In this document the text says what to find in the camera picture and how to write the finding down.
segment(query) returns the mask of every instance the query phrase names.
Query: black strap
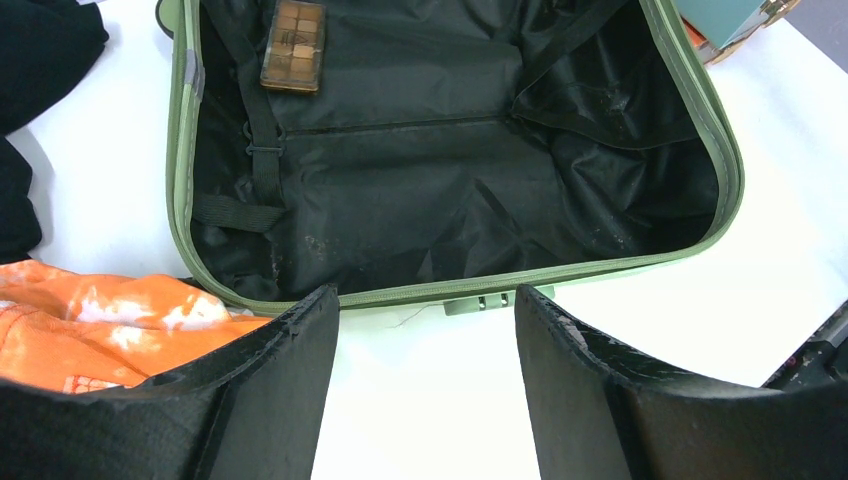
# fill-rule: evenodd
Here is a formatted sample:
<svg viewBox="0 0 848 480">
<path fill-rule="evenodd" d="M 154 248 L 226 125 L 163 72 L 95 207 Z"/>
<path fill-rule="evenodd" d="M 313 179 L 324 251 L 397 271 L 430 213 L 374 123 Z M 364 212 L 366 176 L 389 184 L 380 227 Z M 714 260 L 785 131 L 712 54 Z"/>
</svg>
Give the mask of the black strap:
<svg viewBox="0 0 848 480">
<path fill-rule="evenodd" d="M 248 118 L 244 134 L 250 143 L 245 151 L 253 159 L 253 186 L 264 206 L 242 204 L 216 195 L 197 195 L 192 217 L 210 226 L 264 232 L 285 211 L 276 206 L 283 199 L 280 159 L 285 153 L 285 130 L 277 123 L 268 94 L 259 84 L 260 59 L 250 40 L 239 30 L 221 2 L 204 0 L 203 5 L 237 65 L 239 91 Z"/>
<path fill-rule="evenodd" d="M 598 33 L 613 15 L 630 0 L 595 0 L 580 16 L 569 25 L 558 29 L 548 46 L 536 56 L 518 80 L 518 95 L 515 101 L 527 89 L 538 82 L 565 55 L 586 43 Z"/>
<path fill-rule="evenodd" d="M 595 35 L 629 0 L 596 0 L 589 8 L 573 20 L 568 26 L 560 29 L 551 42 L 525 69 L 518 81 L 518 95 L 512 105 L 512 114 L 547 127 L 570 130 L 585 135 L 599 143 L 622 149 L 654 148 L 668 143 L 697 138 L 689 117 L 681 118 L 649 137 L 638 140 L 615 136 L 599 127 L 591 120 L 569 112 L 545 112 L 531 110 L 519 103 L 521 96 L 545 76 L 553 66 L 565 55 L 586 43 Z"/>
<path fill-rule="evenodd" d="M 224 195 L 196 194 L 192 218 L 204 225 L 265 233 L 280 220 L 279 207 L 248 205 Z"/>
</svg>

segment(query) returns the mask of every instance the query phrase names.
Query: orange tie-dye cloth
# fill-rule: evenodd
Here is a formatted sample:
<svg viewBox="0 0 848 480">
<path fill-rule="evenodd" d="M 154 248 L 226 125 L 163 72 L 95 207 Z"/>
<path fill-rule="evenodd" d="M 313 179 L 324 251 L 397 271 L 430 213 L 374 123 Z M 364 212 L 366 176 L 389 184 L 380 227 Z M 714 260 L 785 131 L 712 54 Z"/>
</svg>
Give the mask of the orange tie-dye cloth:
<svg viewBox="0 0 848 480">
<path fill-rule="evenodd" d="M 0 265 L 0 377 L 48 390 L 134 387 L 268 321 L 164 275 Z"/>
</svg>

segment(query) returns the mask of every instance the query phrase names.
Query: strap buckle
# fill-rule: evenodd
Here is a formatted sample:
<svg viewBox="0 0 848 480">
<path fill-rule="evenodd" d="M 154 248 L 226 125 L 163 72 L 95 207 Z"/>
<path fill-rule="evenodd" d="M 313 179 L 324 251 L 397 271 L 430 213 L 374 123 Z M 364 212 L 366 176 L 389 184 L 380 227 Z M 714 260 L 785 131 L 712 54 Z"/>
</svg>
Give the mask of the strap buckle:
<svg viewBox="0 0 848 480">
<path fill-rule="evenodd" d="M 286 130 L 279 125 L 277 125 L 277 131 L 280 133 L 279 137 L 277 137 L 278 145 L 276 147 L 257 147 L 253 144 L 253 135 L 250 132 L 250 122 L 244 122 L 244 126 L 242 127 L 242 133 L 250 143 L 244 149 L 244 151 L 249 155 L 253 156 L 254 152 L 268 152 L 275 153 L 277 157 L 282 158 L 282 156 L 286 153 Z"/>
</svg>

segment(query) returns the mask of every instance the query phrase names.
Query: eyeshadow palette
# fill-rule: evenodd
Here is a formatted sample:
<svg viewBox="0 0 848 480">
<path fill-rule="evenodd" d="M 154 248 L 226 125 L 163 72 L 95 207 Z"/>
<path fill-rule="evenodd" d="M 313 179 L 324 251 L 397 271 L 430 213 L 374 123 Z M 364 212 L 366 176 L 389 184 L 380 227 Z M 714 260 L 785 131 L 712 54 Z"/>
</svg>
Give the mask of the eyeshadow palette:
<svg viewBox="0 0 848 480">
<path fill-rule="evenodd" d="M 318 91 L 326 8 L 281 0 L 274 14 L 260 83 L 273 90 Z"/>
</svg>

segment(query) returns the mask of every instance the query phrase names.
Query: white surface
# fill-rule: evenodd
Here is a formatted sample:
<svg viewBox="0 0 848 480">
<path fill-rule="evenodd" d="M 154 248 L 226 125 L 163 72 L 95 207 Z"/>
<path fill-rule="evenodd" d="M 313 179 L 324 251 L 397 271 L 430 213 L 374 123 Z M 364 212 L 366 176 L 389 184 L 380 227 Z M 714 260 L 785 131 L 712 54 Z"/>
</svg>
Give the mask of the white surface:
<svg viewBox="0 0 848 480">
<path fill-rule="evenodd" d="M 187 274 L 165 212 L 171 47 L 153 5 L 101 4 L 106 53 L 12 137 L 35 170 L 35 253 L 53 265 Z M 563 286 L 557 301 L 663 360 L 759 385 L 848 297 L 848 75 L 779 23 L 712 76 L 747 175 L 731 231 L 697 258 Z M 512 311 L 408 319 L 419 310 L 343 315 L 313 478 L 538 478 Z"/>
</svg>

